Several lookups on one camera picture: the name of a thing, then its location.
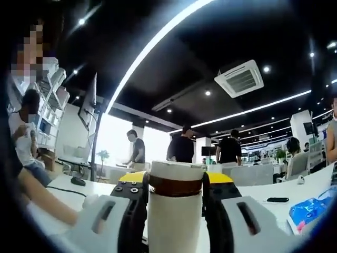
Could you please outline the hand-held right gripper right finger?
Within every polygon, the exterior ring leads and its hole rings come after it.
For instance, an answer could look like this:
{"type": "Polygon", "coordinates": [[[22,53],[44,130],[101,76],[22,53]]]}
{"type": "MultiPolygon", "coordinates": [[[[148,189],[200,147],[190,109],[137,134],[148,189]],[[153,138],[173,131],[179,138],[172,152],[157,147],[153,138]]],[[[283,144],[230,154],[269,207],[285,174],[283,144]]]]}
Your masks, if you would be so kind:
{"type": "Polygon", "coordinates": [[[224,174],[203,174],[203,212],[210,252],[290,252],[291,236],[275,215],[250,196],[241,196],[224,174]]]}

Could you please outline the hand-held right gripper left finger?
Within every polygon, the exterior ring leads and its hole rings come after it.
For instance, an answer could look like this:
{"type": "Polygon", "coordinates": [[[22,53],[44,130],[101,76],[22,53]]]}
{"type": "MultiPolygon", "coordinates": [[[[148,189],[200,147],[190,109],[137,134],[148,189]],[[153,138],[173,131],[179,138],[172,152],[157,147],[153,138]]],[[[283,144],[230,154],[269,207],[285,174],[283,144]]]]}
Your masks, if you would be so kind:
{"type": "Polygon", "coordinates": [[[84,208],[73,227],[80,252],[148,252],[143,236],[147,220],[148,172],[121,177],[109,196],[84,208]]]}

